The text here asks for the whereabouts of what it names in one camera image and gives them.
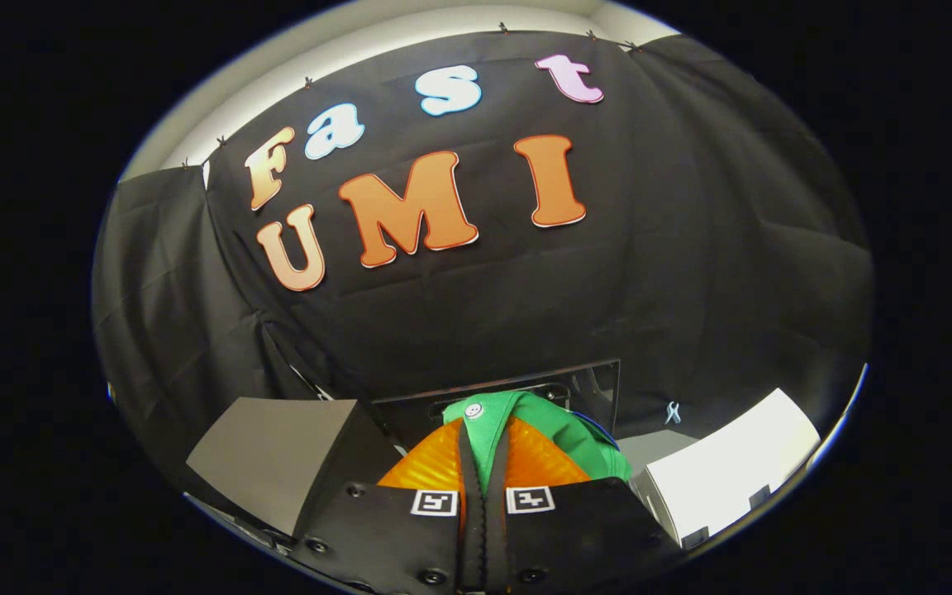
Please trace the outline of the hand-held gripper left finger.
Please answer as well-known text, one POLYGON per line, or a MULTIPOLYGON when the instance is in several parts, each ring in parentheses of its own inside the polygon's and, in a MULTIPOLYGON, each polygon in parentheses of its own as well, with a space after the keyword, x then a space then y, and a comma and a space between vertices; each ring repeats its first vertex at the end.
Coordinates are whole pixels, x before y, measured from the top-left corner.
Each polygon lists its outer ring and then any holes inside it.
POLYGON ((465 423, 434 430, 377 482, 332 483, 290 558, 340 590, 483 591, 486 511, 465 423))

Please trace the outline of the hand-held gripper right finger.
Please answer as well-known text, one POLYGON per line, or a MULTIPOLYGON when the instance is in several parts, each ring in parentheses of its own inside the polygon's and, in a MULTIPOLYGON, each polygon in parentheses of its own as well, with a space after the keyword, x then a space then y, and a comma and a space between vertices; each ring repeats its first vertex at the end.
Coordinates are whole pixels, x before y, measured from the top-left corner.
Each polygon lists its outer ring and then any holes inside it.
POLYGON ((684 551, 617 477, 589 478, 521 419, 507 422, 487 500, 495 594, 620 594, 683 564, 684 551))

